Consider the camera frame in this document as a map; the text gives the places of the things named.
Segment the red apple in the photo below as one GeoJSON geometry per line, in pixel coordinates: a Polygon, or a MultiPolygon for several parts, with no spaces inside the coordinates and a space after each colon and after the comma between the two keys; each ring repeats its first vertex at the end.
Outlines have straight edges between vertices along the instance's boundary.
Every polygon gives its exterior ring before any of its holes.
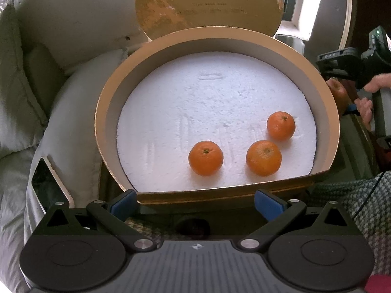
{"type": "Polygon", "coordinates": [[[337,105],[339,116],[342,116],[350,105],[350,99],[346,88],[344,88],[343,84],[336,79],[328,79],[326,83],[333,95],[335,104],[337,105]]]}

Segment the small orange tangerine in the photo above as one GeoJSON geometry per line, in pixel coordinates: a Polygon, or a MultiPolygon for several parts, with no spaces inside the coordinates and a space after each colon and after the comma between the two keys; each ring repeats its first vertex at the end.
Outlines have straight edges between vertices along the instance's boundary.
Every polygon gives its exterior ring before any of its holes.
{"type": "Polygon", "coordinates": [[[287,112],[277,111],[268,117],[267,130],[272,139],[285,141],[293,136],[296,130],[296,123],[287,112]]]}

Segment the gold round box base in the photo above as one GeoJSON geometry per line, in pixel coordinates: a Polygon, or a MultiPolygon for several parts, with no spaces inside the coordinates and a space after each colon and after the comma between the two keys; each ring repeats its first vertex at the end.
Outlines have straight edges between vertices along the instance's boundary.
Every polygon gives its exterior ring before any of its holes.
{"type": "Polygon", "coordinates": [[[133,186],[117,153],[116,132],[121,109],[141,80],[170,60],[200,52],[236,52],[279,69],[304,93],[317,126],[317,149],[309,175],[280,181],[180,192],[138,192],[139,204],[159,210],[208,210],[250,206],[265,188],[278,195],[301,191],[330,170],[339,145],[340,122],[334,98],[317,69],[300,53],[265,34],[235,27],[198,27],[148,42],[131,54],[107,80],[98,100],[95,135],[101,157],[121,190],[133,186]]]}

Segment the gold round box lid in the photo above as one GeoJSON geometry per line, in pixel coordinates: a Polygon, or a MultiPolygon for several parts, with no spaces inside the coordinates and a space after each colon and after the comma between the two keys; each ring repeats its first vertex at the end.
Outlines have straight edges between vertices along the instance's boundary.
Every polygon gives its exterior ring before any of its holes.
{"type": "Polygon", "coordinates": [[[135,0],[137,20],[151,40],[195,27],[237,27],[274,36],[284,0],[135,0]]]}

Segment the smartphone with white case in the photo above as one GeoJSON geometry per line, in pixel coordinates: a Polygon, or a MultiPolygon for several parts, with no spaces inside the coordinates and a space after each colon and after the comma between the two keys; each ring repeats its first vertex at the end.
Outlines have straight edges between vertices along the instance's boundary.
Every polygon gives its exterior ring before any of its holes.
{"type": "Polygon", "coordinates": [[[41,157],[31,180],[40,208],[46,213],[54,205],[75,208],[72,195],[54,171],[47,157],[41,157]]]}

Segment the houndstooth fabric clothing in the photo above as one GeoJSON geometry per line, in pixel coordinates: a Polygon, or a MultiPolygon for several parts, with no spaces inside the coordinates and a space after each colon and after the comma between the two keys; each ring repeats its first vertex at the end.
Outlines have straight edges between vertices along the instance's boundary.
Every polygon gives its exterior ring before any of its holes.
{"type": "Polygon", "coordinates": [[[365,236],[374,253],[373,274],[390,274],[390,172],[376,177],[332,184],[318,184],[309,203],[340,203],[365,236]]]}

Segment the white foam insert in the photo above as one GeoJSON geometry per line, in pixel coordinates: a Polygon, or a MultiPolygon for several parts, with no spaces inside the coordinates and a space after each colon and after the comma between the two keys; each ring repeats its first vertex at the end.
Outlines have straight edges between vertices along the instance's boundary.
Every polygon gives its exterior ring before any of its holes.
{"type": "Polygon", "coordinates": [[[280,180],[307,175],[316,151],[316,126],[304,94],[282,72],[255,58],[204,52],[165,63],[129,95],[117,126],[121,166],[139,192],[169,192],[259,183],[246,153],[268,139],[277,111],[293,116],[294,135],[279,143],[280,180]],[[210,177],[189,166],[192,147],[204,140],[222,150],[222,168],[210,177]]]}

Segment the grey sofa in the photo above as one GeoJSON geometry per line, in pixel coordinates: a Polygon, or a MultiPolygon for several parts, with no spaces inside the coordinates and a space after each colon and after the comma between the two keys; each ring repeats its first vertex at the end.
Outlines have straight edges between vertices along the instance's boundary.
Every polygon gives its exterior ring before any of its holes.
{"type": "MultiPolygon", "coordinates": [[[[146,42],[135,0],[1,0],[1,282],[29,288],[21,250],[43,218],[31,162],[54,100],[84,63],[146,42]]],[[[101,164],[99,198],[108,195],[101,164]]]]}

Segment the window with dark frame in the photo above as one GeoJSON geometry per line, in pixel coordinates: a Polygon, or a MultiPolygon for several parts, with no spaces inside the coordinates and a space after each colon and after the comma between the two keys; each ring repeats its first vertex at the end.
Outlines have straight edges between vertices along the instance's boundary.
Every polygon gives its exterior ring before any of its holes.
{"type": "Polygon", "coordinates": [[[320,2],[321,0],[284,0],[282,22],[276,34],[309,40],[320,2]]]}

